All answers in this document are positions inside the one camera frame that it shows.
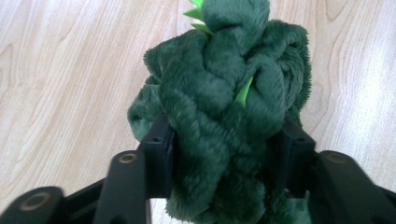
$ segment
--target braided plush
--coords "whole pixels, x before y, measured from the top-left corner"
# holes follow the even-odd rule
[[[285,116],[301,124],[306,30],[268,21],[265,0],[205,0],[202,13],[212,34],[192,30],[150,49],[150,77],[128,111],[138,140],[162,111],[177,132],[167,212],[196,223],[309,223],[306,200],[286,200],[259,178]]]

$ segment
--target green plush toy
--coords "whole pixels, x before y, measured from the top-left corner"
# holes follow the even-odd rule
[[[285,116],[301,125],[310,92],[306,30],[268,21],[266,0],[195,0],[196,30],[150,49],[150,77],[128,111],[141,140],[164,112],[179,166],[167,212],[194,223],[310,223],[261,173]]]

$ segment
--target wooden floor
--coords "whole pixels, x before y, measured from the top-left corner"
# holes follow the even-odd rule
[[[136,148],[126,110],[143,54],[190,29],[188,0],[0,1],[0,211],[27,190],[66,194]],[[396,190],[396,3],[274,1],[309,32],[313,90],[302,118],[318,150],[342,151]],[[157,201],[153,223],[170,223]]]

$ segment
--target round metal insert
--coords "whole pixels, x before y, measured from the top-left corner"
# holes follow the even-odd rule
[[[37,208],[42,207],[50,200],[50,194],[47,192],[39,192],[30,196],[28,199],[23,201],[20,206],[22,211],[32,211],[36,210]]]
[[[135,161],[136,158],[137,157],[136,157],[136,155],[134,153],[129,153],[129,154],[125,154],[125,155],[121,156],[119,158],[119,162],[121,162],[121,163],[129,163],[129,162]]]

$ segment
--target dark green fur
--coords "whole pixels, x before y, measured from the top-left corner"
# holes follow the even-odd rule
[[[287,200],[259,174],[266,140],[310,90],[306,30],[268,21],[263,0],[205,0],[213,35],[192,30],[145,55],[151,76],[128,111],[141,140],[163,111],[180,165],[167,212],[196,223],[310,223],[306,200]],[[234,98],[253,77],[246,106]]]

